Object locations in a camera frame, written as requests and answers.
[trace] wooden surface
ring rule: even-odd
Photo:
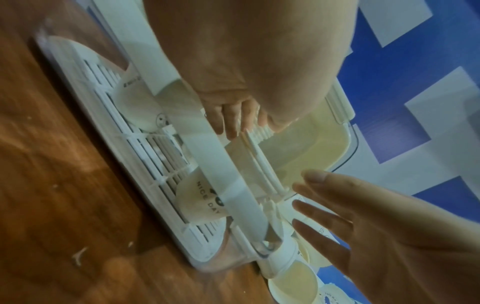
[[[0,1],[0,303],[273,302],[254,265],[195,271],[152,216],[28,44],[58,5]]]

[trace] adult hand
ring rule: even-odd
[[[480,225],[425,201],[307,170],[293,189],[335,214],[295,201],[350,250],[294,221],[313,247],[372,302],[473,303],[480,298]]]
[[[280,131],[323,100],[350,45],[357,0],[143,0],[163,51],[229,139]]]

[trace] wooden table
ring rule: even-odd
[[[0,2],[0,302],[273,302],[254,265],[197,272],[152,216],[29,43],[58,5]]]

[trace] blue and white wall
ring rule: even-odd
[[[360,143],[338,172],[480,222],[480,1],[360,0],[351,50],[338,79]]]

